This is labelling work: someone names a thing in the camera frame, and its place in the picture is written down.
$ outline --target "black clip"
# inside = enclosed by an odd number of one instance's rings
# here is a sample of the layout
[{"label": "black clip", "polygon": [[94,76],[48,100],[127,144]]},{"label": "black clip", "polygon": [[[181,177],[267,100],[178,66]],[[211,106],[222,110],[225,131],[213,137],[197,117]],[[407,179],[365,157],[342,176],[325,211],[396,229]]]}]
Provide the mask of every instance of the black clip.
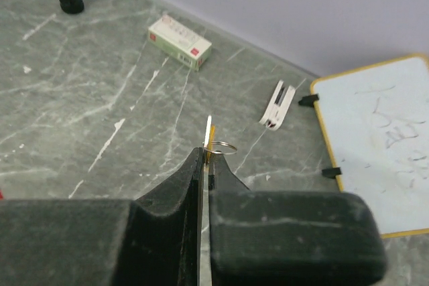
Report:
[{"label": "black clip", "polygon": [[303,96],[298,102],[300,106],[314,107],[314,102],[319,100],[319,94]]},{"label": "black clip", "polygon": [[340,167],[329,167],[328,169],[322,170],[322,176],[327,177],[328,179],[335,179],[337,175],[341,175]]}]

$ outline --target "white wall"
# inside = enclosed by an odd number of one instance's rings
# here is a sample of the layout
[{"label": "white wall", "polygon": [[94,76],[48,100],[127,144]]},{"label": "white wall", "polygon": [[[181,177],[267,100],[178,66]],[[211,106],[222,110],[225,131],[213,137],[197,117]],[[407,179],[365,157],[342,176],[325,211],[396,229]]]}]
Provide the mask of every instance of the white wall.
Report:
[{"label": "white wall", "polygon": [[315,74],[429,54],[429,0],[165,0]]}]

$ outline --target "key ring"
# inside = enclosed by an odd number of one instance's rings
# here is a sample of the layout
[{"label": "key ring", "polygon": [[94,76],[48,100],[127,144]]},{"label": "key ring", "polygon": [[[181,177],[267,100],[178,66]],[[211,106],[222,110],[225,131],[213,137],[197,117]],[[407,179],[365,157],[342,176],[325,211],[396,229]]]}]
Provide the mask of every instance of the key ring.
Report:
[{"label": "key ring", "polygon": [[231,152],[222,152],[222,151],[213,151],[208,149],[207,147],[203,147],[203,149],[207,152],[213,153],[213,154],[222,154],[222,155],[232,155],[232,154],[236,154],[237,153],[237,148],[232,145],[229,144],[227,142],[223,142],[223,141],[212,141],[211,145],[221,145],[223,147],[228,147],[229,149],[231,149]]}]

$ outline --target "green and white box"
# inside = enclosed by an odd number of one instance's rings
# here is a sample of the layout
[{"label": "green and white box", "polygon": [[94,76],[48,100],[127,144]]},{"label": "green and white box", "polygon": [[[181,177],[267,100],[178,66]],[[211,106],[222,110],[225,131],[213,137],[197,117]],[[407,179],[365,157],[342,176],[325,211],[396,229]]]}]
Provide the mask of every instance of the green and white box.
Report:
[{"label": "green and white box", "polygon": [[212,51],[212,43],[169,15],[162,16],[149,27],[147,38],[149,42],[195,70],[200,69]]}]

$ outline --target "marble table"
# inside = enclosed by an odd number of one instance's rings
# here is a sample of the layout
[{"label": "marble table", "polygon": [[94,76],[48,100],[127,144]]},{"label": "marble table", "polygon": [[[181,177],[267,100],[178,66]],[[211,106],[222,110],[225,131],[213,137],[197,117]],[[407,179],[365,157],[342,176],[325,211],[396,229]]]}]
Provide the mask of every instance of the marble table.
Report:
[{"label": "marble table", "polygon": [[[141,196],[201,144],[208,114],[216,138],[239,148],[227,161],[251,189],[337,190],[320,175],[330,161],[316,115],[296,104],[312,76],[153,0],[84,1],[70,16],[58,0],[0,0],[6,198]],[[147,44],[164,12],[213,43],[200,72]],[[258,120],[279,79],[298,91],[282,128],[266,131]],[[205,213],[201,285],[210,285],[207,222]],[[429,285],[427,236],[385,245],[391,269],[380,285]]]}]

